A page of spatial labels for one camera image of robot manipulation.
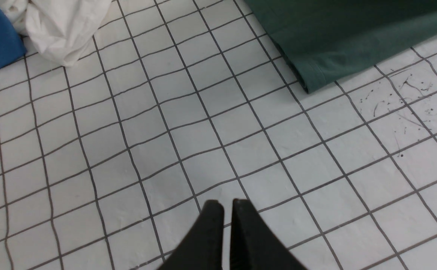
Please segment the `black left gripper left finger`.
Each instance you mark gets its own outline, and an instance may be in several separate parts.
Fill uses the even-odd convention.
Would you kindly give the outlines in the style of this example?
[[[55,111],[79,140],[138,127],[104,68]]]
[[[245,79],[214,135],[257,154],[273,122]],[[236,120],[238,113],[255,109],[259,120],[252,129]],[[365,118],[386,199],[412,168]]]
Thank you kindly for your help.
[[[219,201],[206,201],[189,232],[159,269],[220,270],[224,213]]]

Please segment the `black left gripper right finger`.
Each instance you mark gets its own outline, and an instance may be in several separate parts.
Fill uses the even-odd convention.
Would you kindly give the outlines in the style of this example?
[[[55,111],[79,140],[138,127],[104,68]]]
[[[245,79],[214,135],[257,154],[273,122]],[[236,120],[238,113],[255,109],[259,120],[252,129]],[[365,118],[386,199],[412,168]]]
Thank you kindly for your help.
[[[230,236],[232,270],[305,270],[246,199],[234,199]]]

